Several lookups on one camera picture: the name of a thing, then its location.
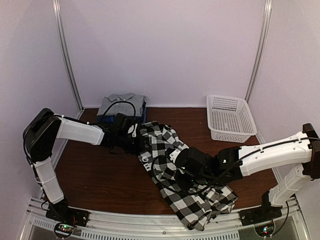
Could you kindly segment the black white plaid shirt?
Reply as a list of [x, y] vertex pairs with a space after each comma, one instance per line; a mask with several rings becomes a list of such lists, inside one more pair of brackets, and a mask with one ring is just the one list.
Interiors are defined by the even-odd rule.
[[137, 127], [135, 132], [145, 140], [145, 149], [137, 156], [139, 161], [187, 229], [203, 231], [210, 220], [232, 211], [239, 197], [227, 185], [207, 188], [183, 182], [185, 174], [174, 165], [170, 155], [188, 149], [188, 145], [172, 126], [153, 121]]

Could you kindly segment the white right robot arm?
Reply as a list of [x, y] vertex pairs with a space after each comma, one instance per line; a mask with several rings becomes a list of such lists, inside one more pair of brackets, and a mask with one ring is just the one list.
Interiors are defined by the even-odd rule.
[[266, 221], [308, 181], [319, 179], [320, 137], [313, 125], [306, 123], [302, 131], [278, 141], [229, 147], [215, 156], [190, 147], [174, 150], [169, 159], [177, 167], [178, 182], [185, 191], [195, 184], [206, 188], [224, 186], [267, 169], [296, 164], [277, 186], [263, 195], [256, 216]]

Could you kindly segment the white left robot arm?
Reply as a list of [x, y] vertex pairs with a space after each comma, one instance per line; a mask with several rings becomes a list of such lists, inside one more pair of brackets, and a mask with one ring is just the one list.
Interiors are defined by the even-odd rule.
[[52, 150], [56, 140], [83, 142], [109, 149], [118, 147], [125, 153], [139, 155], [148, 147], [141, 128], [141, 124], [122, 113], [117, 114], [112, 123], [90, 123], [43, 108], [23, 131], [22, 139], [26, 159], [44, 191], [49, 212], [61, 222], [72, 218], [72, 211], [52, 165]]

